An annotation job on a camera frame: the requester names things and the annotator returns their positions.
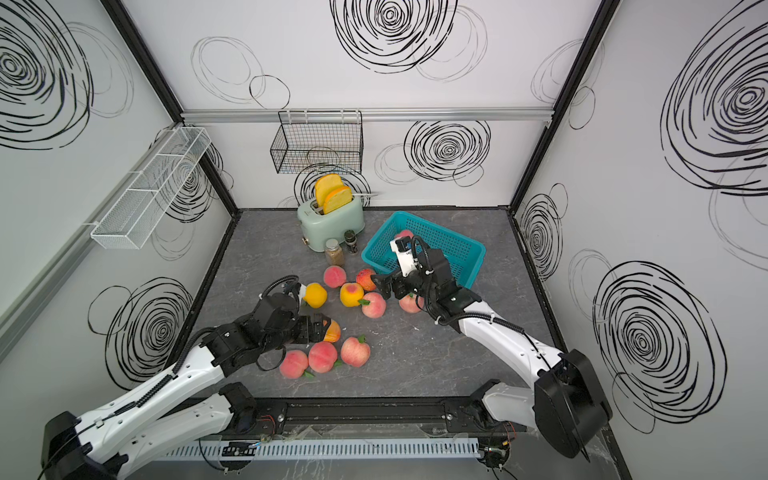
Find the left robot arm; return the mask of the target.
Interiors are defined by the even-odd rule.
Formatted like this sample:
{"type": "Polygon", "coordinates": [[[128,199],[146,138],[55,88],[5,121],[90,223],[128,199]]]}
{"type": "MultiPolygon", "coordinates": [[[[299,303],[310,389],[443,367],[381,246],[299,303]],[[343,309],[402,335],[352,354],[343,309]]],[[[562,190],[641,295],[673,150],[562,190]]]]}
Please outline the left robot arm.
{"type": "Polygon", "coordinates": [[[270,284],[254,309],[193,334],[178,359],[105,405],[76,416],[65,411],[44,428],[41,479],[123,479],[162,454],[232,429],[247,434],[264,419],[240,382],[201,402],[181,405],[262,355],[323,340],[331,319],[302,310],[307,288],[295,275],[270,284]]]}

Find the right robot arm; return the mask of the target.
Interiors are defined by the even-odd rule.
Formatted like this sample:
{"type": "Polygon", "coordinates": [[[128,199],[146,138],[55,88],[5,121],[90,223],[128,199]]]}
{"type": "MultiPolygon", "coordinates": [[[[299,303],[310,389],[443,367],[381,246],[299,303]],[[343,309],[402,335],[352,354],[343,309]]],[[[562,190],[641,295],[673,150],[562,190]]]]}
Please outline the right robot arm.
{"type": "Polygon", "coordinates": [[[443,252],[419,236],[390,243],[395,270],[376,275],[384,297],[414,294],[432,320],[478,342],[510,367],[525,384],[492,384],[481,394],[494,422],[537,430],[558,453],[574,458],[613,417],[595,369],[582,352],[564,352],[532,337],[495,312],[478,294],[458,284],[443,252]]]}

